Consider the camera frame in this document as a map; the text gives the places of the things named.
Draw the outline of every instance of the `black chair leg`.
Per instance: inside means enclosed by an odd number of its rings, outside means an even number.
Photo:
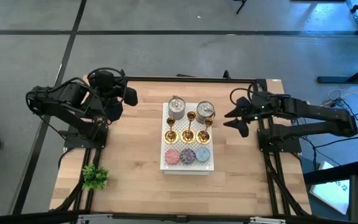
[[[236,14],[238,15],[238,13],[241,11],[242,7],[244,6],[244,4],[246,3],[247,0],[242,0],[241,6],[240,8],[237,10]]]

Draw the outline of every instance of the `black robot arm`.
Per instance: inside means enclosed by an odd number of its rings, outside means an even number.
[[[245,97],[239,98],[236,108],[228,112],[225,117],[240,117],[241,120],[236,118],[234,121],[224,123],[224,125],[237,128],[242,137],[247,137],[247,123],[272,116],[284,119],[312,118],[325,122],[299,126],[271,124],[269,129],[261,130],[261,134],[266,135],[267,139],[282,139],[323,133],[345,137],[358,134],[355,118],[345,109],[313,106],[305,101],[291,98],[289,95],[274,95],[269,92],[254,94],[251,102]]]
[[[107,70],[120,75],[115,77]],[[121,117],[122,102],[137,104],[137,93],[127,86],[123,70],[99,68],[87,79],[90,86],[80,78],[72,78],[55,88],[36,86],[25,96],[27,106],[36,115],[55,116],[70,125],[68,131],[59,131],[65,136],[65,147],[103,148],[107,120]]]

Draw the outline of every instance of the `concrete floor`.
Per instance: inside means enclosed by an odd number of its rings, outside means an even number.
[[[0,29],[71,30],[80,2],[0,0]],[[248,0],[237,16],[239,5],[230,0],[93,0],[86,3],[79,30],[357,30],[343,2]],[[67,35],[0,35],[0,215],[11,212],[40,124],[27,109],[24,95],[33,86],[53,85],[67,41]],[[279,78],[287,93],[319,105],[336,87],[317,84],[317,76],[358,71],[358,36],[78,35],[63,80],[102,66],[123,68],[130,76],[221,77],[227,69],[233,78]],[[355,90],[358,85],[340,87]],[[358,95],[346,101],[357,113]],[[51,124],[67,128],[57,119]],[[316,145],[335,139],[310,136]],[[311,160],[310,146],[301,144],[303,158]],[[62,147],[63,140],[49,129],[24,213],[47,211]],[[358,140],[321,152],[340,164],[358,161]],[[318,162],[323,160],[318,155]],[[337,217],[335,211],[323,213],[313,203],[312,210]]]

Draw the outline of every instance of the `desk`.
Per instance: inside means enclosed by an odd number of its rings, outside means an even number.
[[[258,123],[249,125],[247,138],[223,126],[227,121],[224,115],[234,108],[229,101],[230,92],[248,84],[130,81],[128,85],[137,90],[139,104],[124,105],[121,119],[109,127],[99,162],[109,171],[109,180],[104,190],[94,193],[92,212],[272,214],[264,157],[257,142]],[[273,93],[283,93],[281,80],[267,80],[267,86]],[[160,171],[162,103],[172,95],[189,103],[208,100],[215,106],[213,174],[163,175]],[[241,95],[246,93],[237,91],[233,98]],[[290,125],[283,119],[274,122]],[[78,183],[84,151],[74,149],[62,160],[50,208],[59,206]],[[286,186],[303,209],[311,213],[299,160],[289,153],[280,155]],[[85,207],[86,193],[83,192],[80,208]],[[277,186],[276,195],[279,212],[283,213]]]

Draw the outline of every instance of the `metal canister lid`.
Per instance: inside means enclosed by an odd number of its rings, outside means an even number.
[[[168,103],[169,110],[174,113],[183,111],[185,106],[185,101],[178,96],[173,96],[173,98]]]
[[[208,101],[202,101],[197,106],[197,113],[205,118],[211,117],[215,113],[214,105]]]

